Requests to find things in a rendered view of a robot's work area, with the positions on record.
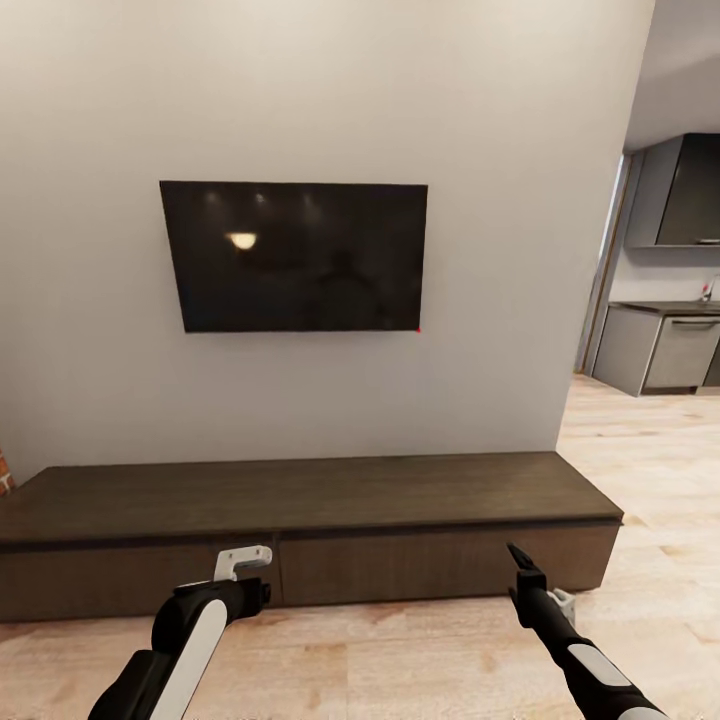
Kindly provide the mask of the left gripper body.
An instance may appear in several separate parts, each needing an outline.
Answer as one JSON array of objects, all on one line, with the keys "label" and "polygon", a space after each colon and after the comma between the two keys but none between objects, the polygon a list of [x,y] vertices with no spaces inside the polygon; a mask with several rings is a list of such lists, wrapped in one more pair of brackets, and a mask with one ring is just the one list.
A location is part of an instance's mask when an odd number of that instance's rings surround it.
[{"label": "left gripper body", "polygon": [[235,619],[259,615],[263,610],[262,584],[261,577],[241,581],[229,579],[220,584],[231,592],[233,598],[232,615],[227,620],[227,625]]}]

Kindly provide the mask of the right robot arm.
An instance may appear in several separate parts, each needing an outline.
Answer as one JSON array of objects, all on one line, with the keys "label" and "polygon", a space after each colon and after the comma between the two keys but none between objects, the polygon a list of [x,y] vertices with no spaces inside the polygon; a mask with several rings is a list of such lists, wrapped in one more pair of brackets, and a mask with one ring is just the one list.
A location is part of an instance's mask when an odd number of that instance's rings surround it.
[{"label": "right robot arm", "polygon": [[506,546],[522,571],[510,587],[523,628],[533,628],[564,670],[585,720],[671,720],[587,637],[576,632],[575,597],[547,591],[545,573],[512,543]]}]

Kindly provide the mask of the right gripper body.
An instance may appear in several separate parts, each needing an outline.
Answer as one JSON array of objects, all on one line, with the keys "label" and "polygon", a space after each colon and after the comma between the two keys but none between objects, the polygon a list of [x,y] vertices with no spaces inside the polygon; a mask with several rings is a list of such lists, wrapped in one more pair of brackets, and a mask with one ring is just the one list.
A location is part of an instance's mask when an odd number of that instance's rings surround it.
[{"label": "right gripper body", "polygon": [[551,617],[563,617],[560,608],[547,593],[547,577],[541,569],[517,573],[518,621],[533,628],[540,638],[541,626]]}]

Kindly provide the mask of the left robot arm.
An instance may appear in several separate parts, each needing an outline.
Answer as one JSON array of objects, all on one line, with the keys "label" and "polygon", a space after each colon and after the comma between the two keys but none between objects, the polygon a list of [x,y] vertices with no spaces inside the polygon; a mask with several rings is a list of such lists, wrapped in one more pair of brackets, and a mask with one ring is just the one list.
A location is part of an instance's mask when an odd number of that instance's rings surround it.
[{"label": "left robot arm", "polygon": [[214,581],[175,587],[156,615],[152,650],[131,656],[87,720],[183,720],[225,626],[259,615],[271,601],[270,583],[237,581],[235,571],[271,560],[271,549],[262,545],[222,551]]}]

